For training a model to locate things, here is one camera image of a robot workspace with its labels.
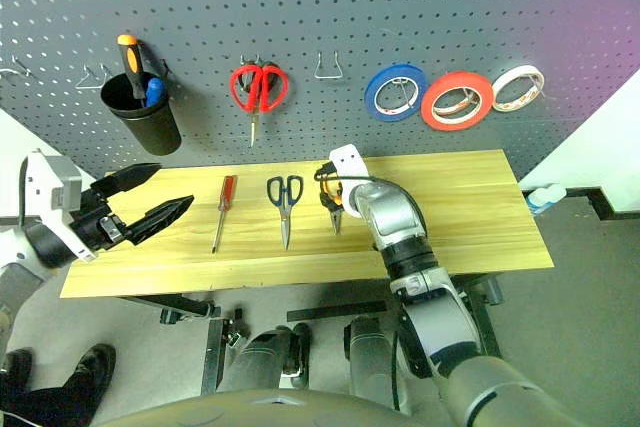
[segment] wooden table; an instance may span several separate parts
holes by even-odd
[[[110,204],[125,222],[170,198],[195,195],[171,227],[134,247],[120,244],[89,264],[72,265],[61,297],[134,296],[277,284],[383,278],[361,219],[342,217],[335,236],[318,200],[313,173],[325,160],[194,167],[159,171]],[[501,150],[365,159],[369,172],[405,187],[423,209],[429,241],[451,274],[553,267]],[[219,252],[211,254],[225,175],[238,176]],[[266,197],[266,179],[305,179],[292,213],[291,245],[284,251],[278,210]]]

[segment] scissors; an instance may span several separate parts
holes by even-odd
[[[249,76],[248,82],[245,82],[244,79],[247,75]],[[276,84],[281,84],[280,93],[273,102],[269,103],[271,90]],[[249,94],[246,104],[238,97],[237,86]],[[289,89],[289,78],[282,69],[271,62],[264,65],[247,62],[233,71],[229,80],[229,88],[236,104],[251,115],[251,147],[253,147],[260,112],[271,112],[282,103]]]
[[[280,228],[282,229],[282,245],[284,245],[284,250],[289,250],[291,209],[298,203],[300,197],[302,197],[303,186],[304,182],[299,175],[290,175],[287,177],[286,187],[282,177],[272,177],[267,180],[267,195],[269,196],[269,200],[280,210]]]

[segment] black cable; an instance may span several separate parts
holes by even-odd
[[[27,183],[27,166],[29,165],[29,158],[25,157],[20,164],[20,174],[18,179],[18,227],[24,229],[25,210],[26,210],[26,183]]]
[[[400,399],[398,397],[398,331],[393,333],[391,344],[391,395],[393,396],[393,408],[400,412]]]
[[[321,180],[315,179],[317,182],[320,182],[321,180],[324,180],[326,182],[330,182],[332,180],[369,180],[371,182],[381,182],[383,184],[388,184],[388,185],[393,185],[394,187],[396,187],[398,190],[400,190],[409,200],[409,203],[411,204],[411,206],[413,207],[413,210],[416,211],[416,214],[418,215],[418,219],[420,219],[420,224],[422,224],[422,228],[424,229],[425,233],[427,232],[427,223],[424,220],[424,216],[422,215],[422,210],[420,210],[420,206],[418,205],[418,203],[416,202],[416,200],[413,198],[413,196],[407,192],[404,188],[402,188],[400,185],[396,184],[395,182],[392,182],[390,180],[387,179],[380,179],[378,177],[373,177],[373,176],[352,176],[352,175],[336,175],[335,177],[324,177]]]

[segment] screwdriver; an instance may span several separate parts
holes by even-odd
[[[213,242],[213,248],[211,253],[215,254],[218,250],[218,244],[220,243],[220,236],[222,235],[222,224],[227,211],[231,208],[231,199],[233,198],[233,189],[236,185],[236,176],[227,175],[222,182],[222,190],[220,191],[220,203],[218,204],[218,210],[220,211],[220,220],[218,220],[218,230],[216,231],[216,239]]]
[[[133,98],[139,99],[142,108],[145,108],[145,89],[143,84],[142,60],[140,58],[140,48],[138,47],[138,39],[130,34],[122,34],[118,36],[118,47],[120,47],[120,55],[127,78],[133,88]]]

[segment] red tape roll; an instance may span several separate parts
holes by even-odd
[[[443,117],[434,111],[436,102],[447,92],[456,89],[472,90],[478,96],[478,104],[466,115],[457,118]],[[477,124],[491,110],[493,88],[491,82],[480,74],[459,70],[436,80],[422,99],[422,119],[436,130],[462,130]]]

